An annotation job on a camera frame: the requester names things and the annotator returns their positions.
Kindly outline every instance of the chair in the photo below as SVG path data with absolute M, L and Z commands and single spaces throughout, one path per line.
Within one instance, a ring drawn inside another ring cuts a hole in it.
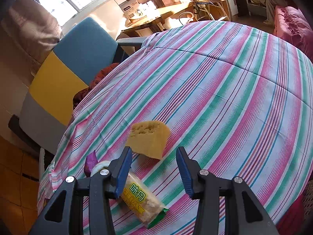
M 119 40 L 123 46 L 137 42 L 138 38 Z M 72 117 L 74 95 L 101 69 L 127 57 L 98 23 L 84 19 L 48 55 L 29 87 L 20 117 L 13 115 L 9 128 L 36 151 L 43 147 L 55 154 Z
M 222 1 L 226 1 L 226 0 L 193 0 L 196 4 L 196 9 L 199 9 L 200 11 L 204 11 L 205 13 L 207 13 L 207 15 L 212 19 L 215 20 L 214 17 L 212 16 L 212 14 L 210 13 L 210 5 L 214 6 L 214 7 L 218 7 L 222 10 L 222 12 L 224 13 L 224 17 L 220 17 L 218 20 L 223 20 L 223 19 L 227 19 L 229 20 L 224 8 L 221 6 L 220 2 Z

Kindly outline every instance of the sponge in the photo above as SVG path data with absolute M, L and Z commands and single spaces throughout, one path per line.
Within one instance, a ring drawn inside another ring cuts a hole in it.
M 126 146 L 135 153 L 161 160 L 170 133 L 170 129 L 161 121 L 136 123 L 131 127 Z

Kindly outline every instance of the metal bolt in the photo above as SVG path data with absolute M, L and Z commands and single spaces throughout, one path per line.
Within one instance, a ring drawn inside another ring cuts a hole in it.
M 241 177 L 235 177 L 235 178 L 234 178 L 234 181 L 235 181 L 236 183 L 242 183 L 242 178 L 241 178 Z
M 109 170 L 107 170 L 107 169 L 102 169 L 102 170 L 100 171 L 100 174 L 101 174 L 102 176 L 105 176 L 105 175 L 109 174 Z
M 209 172 L 206 169 L 202 169 L 202 170 L 200 170 L 200 174 L 203 176 L 207 176 L 207 175 L 209 175 Z
M 68 176 L 68 177 L 65 179 L 65 181 L 66 181 L 67 183 L 72 183 L 72 182 L 74 181 L 74 177 L 73 177 L 73 176 Z

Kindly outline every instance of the person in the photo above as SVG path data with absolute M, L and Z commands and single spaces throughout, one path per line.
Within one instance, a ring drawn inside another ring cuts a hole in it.
M 264 21 L 266 25 L 274 25 L 275 6 L 295 6 L 292 0 L 260 0 L 266 6 L 267 20 Z

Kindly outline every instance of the colorblock chair backrest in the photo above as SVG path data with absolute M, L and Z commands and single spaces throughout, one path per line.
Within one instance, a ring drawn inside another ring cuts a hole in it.
M 112 63 L 117 47 L 92 18 L 76 25 L 36 74 L 21 110 L 21 129 L 54 154 L 71 119 L 74 95 Z

